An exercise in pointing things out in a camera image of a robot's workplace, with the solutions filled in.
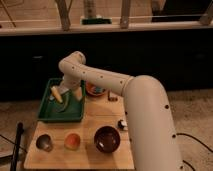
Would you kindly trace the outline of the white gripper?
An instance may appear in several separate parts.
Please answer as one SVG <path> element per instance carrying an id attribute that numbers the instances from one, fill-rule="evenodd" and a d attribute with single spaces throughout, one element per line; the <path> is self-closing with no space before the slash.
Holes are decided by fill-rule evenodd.
<path id="1" fill-rule="evenodd" d="M 75 98 L 80 101 L 83 97 L 82 92 L 84 91 L 84 82 L 80 78 L 64 75 L 58 87 L 59 91 L 55 86 L 52 86 L 50 89 L 52 95 L 59 103 L 63 102 L 60 93 L 63 94 L 68 92 L 69 90 L 74 92 Z"/>

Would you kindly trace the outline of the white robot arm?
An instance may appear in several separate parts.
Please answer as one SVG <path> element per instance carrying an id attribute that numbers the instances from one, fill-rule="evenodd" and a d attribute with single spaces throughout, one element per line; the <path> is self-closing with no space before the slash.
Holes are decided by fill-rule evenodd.
<path id="1" fill-rule="evenodd" d="M 58 68 L 61 92 L 84 80 L 123 98 L 136 171 L 184 171 L 168 96 L 158 79 L 89 67 L 79 51 L 61 59 Z"/>

